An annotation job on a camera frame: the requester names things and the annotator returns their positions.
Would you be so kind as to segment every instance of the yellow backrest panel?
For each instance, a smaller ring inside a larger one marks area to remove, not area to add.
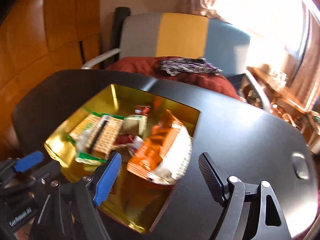
[[[159,26],[156,57],[202,57],[208,23],[209,19],[206,17],[164,13]]]

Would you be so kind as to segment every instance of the blue gripper pad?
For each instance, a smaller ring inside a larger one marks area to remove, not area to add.
[[[40,151],[30,153],[21,160],[16,161],[13,167],[15,172],[25,172],[26,170],[32,168],[33,166],[39,164],[44,160],[44,155]]]
[[[116,153],[115,155],[113,155],[112,160],[110,162],[109,161],[110,158],[107,160],[105,165],[99,166],[96,169],[97,173],[102,171],[100,169],[105,169],[96,184],[96,194],[93,198],[93,202],[96,206],[100,206],[102,202],[106,201],[110,193],[111,187],[115,182],[121,167],[121,155],[119,153]]]

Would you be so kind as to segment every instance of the silver screw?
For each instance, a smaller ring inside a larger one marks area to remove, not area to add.
[[[56,187],[58,186],[59,182],[57,180],[54,180],[51,182],[51,187]]]
[[[238,178],[236,177],[236,176],[230,176],[229,177],[229,180],[231,181],[231,182],[233,182],[233,183],[236,183],[236,182],[238,182]]]
[[[267,181],[265,181],[265,180],[263,180],[263,181],[261,182],[261,185],[262,185],[263,187],[270,187],[270,183],[267,182]]]
[[[91,176],[84,176],[82,180],[88,182],[91,180]]]

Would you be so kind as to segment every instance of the metal armrest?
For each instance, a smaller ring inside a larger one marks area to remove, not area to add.
[[[81,69],[92,69],[92,67],[104,60],[106,60],[107,58],[110,58],[116,54],[118,54],[120,52],[120,49],[112,49],[112,50],[109,50],[89,61],[87,61],[86,63],[84,63],[84,65],[82,66]]]
[[[244,73],[245,73],[252,89],[254,90],[256,95],[259,96],[260,102],[262,103],[263,110],[270,112],[270,101],[269,101],[268,97],[266,96],[265,92],[262,90],[262,88],[260,87],[258,82],[255,80],[255,78],[252,76],[252,74],[249,72],[249,70],[246,70]]]

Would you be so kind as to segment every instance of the chair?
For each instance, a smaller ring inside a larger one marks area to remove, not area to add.
[[[238,92],[244,77],[260,98],[264,110],[270,102],[246,69],[250,36],[231,24],[189,14],[145,13],[130,15],[129,8],[117,8],[112,50],[86,62],[83,69],[114,57],[205,57],[223,70]]]

